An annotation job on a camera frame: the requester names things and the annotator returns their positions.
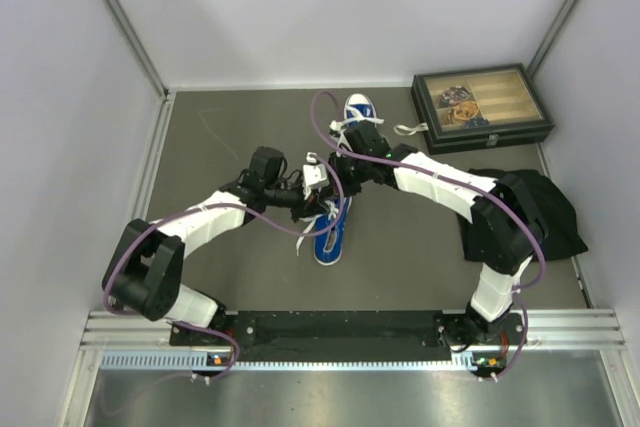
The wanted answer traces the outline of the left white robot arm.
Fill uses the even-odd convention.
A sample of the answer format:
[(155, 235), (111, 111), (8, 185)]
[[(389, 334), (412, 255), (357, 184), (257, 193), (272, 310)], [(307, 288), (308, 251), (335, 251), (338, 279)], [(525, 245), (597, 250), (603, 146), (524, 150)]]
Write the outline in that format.
[(289, 209), (293, 220), (326, 210), (328, 200), (339, 192), (329, 164), (310, 154), (296, 180), (285, 177), (286, 166), (282, 152), (260, 147), (235, 180), (203, 202), (158, 221), (130, 221), (103, 277), (105, 307), (118, 303), (124, 312), (149, 321), (190, 324), (203, 342), (220, 341), (227, 329), (224, 308), (183, 284), (183, 263), (200, 247), (245, 226), (269, 207)]

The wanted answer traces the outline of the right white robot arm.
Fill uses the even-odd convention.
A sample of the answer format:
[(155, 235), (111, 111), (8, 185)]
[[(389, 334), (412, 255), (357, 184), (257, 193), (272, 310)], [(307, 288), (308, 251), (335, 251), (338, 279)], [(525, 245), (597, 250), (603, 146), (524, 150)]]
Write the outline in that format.
[(475, 230), (482, 269), (464, 325), (474, 340), (492, 341), (521, 290), (523, 272), (533, 258), (544, 259), (548, 229), (524, 181), (514, 174), (494, 179), (463, 172), (406, 144), (392, 148), (368, 120), (333, 121), (329, 132), (347, 194), (368, 181), (386, 185), (450, 209)]

